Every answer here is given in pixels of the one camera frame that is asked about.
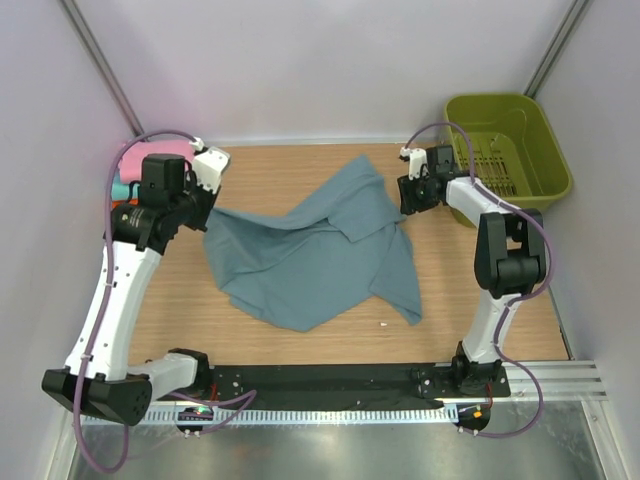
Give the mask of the grey-blue t-shirt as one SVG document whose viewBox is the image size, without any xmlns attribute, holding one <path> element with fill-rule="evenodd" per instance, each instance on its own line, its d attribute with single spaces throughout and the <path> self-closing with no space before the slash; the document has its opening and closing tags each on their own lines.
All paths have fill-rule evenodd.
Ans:
<svg viewBox="0 0 640 480">
<path fill-rule="evenodd" d="M 214 209 L 203 246 L 231 304 L 273 326 L 307 332 L 371 297 L 416 325 L 422 301 L 403 219 L 361 155 L 284 216 Z"/>
</svg>

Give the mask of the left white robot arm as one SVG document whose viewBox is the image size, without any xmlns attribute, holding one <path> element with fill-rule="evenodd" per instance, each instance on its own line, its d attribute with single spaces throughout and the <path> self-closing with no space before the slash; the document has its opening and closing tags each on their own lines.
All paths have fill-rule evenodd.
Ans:
<svg viewBox="0 0 640 480">
<path fill-rule="evenodd" d="M 135 426 L 150 403 L 180 390 L 204 398 L 212 387 L 206 354 L 175 348 L 144 365 L 128 363 L 139 310 L 167 245 L 180 227 L 206 231 L 228 153 L 208 148 L 192 161 L 150 154 L 137 200 L 111 211 L 111 240 L 87 318 L 63 368 L 45 371 L 42 390 L 69 411 Z"/>
</svg>

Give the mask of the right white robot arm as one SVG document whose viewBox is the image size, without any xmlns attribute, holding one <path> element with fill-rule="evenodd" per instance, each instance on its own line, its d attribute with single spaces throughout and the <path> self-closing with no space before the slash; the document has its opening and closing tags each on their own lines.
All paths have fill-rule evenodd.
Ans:
<svg viewBox="0 0 640 480">
<path fill-rule="evenodd" d="M 457 167 L 450 145 L 403 147 L 399 158 L 408 164 L 408 173 L 397 179 L 402 214 L 447 205 L 476 227 L 474 275 L 481 297 L 448 376 L 461 395 L 486 394 L 499 381 L 502 345 L 518 304 L 547 277 L 541 214 L 500 199 Z"/>
</svg>

